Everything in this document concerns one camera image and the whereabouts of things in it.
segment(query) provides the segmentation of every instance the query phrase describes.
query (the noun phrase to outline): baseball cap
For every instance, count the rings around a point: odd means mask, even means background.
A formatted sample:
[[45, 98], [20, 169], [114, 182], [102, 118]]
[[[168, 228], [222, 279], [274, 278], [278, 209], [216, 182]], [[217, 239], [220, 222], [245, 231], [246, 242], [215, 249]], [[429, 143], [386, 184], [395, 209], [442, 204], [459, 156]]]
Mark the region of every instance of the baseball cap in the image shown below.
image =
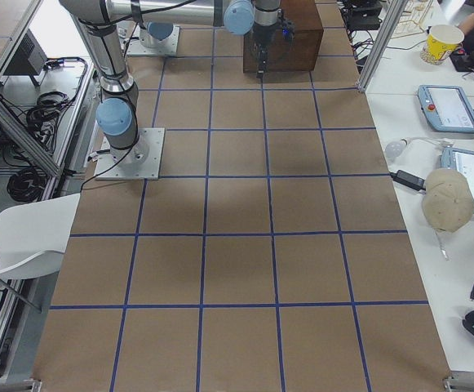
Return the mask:
[[471, 220], [474, 198], [467, 178], [454, 169], [436, 169], [425, 180], [423, 214], [432, 228], [453, 233]]

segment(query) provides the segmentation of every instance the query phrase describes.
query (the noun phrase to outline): paper cup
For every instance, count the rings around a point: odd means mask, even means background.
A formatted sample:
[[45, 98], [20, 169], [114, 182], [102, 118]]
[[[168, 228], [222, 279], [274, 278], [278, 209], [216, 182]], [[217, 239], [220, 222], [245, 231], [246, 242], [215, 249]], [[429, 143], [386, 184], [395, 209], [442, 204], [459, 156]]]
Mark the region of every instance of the paper cup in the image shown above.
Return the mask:
[[441, 64], [464, 38], [462, 30], [457, 27], [448, 24], [432, 26], [420, 57], [430, 64]]

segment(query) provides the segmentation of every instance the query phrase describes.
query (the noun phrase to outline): metal mounting plate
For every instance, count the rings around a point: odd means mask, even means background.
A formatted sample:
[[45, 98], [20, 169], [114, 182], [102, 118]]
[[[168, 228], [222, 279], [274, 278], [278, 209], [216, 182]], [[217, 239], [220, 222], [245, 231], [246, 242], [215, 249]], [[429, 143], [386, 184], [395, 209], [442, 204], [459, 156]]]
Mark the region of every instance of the metal mounting plate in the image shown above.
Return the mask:
[[[161, 168], [162, 146], [164, 145], [164, 128], [140, 128], [140, 137], [144, 138], [149, 145], [148, 157], [139, 164], [130, 164], [123, 166], [118, 164], [111, 170], [97, 177], [97, 180], [140, 180], [147, 178], [149, 180], [157, 180], [158, 173]], [[109, 143], [106, 138], [103, 139], [101, 149], [109, 149]], [[95, 167], [95, 175], [107, 170], [113, 166], [111, 154], [100, 155], [97, 159]]]
[[140, 41], [131, 41], [128, 47], [128, 56], [134, 57], [160, 57], [160, 56], [177, 56], [177, 48], [179, 47], [180, 27], [175, 26], [170, 37], [166, 38], [158, 47], [145, 47]]

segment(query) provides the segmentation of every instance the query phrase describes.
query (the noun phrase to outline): wooden box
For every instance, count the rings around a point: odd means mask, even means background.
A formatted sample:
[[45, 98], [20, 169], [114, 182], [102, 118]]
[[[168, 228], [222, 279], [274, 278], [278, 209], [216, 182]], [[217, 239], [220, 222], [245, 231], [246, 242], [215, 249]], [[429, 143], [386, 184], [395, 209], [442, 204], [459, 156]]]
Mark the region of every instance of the wooden box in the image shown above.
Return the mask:
[[[281, 0], [281, 8], [295, 24], [295, 39], [286, 42], [281, 30], [277, 31], [269, 47], [267, 71], [312, 71], [324, 34], [317, 5], [314, 0]], [[256, 72], [257, 68], [253, 38], [248, 33], [244, 37], [244, 72]]]

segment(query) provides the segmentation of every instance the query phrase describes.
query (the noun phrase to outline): light bulb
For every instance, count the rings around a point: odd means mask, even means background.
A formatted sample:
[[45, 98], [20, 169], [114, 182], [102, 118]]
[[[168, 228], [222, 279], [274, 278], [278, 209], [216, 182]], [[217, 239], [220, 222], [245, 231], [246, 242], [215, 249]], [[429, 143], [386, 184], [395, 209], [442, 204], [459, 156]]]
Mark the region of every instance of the light bulb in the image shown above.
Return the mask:
[[385, 156], [388, 159], [399, 157], [405, 147], [407, 147], [407, 141], [405, 140], [392, 141], [385, 146]]

